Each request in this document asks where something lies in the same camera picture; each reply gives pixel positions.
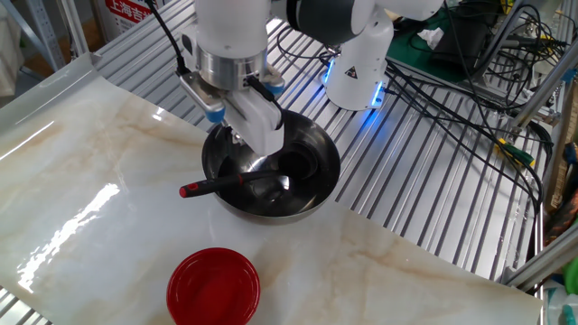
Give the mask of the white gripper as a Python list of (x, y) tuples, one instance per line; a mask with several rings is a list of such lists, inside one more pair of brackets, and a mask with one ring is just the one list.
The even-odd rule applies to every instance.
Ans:
[(284, 146), (284, 127), (277, 127), (282, 113), (254, 89), (230, 92), (225, 121), (231, 143), (244, 145), (260, 156), (276, 153)]

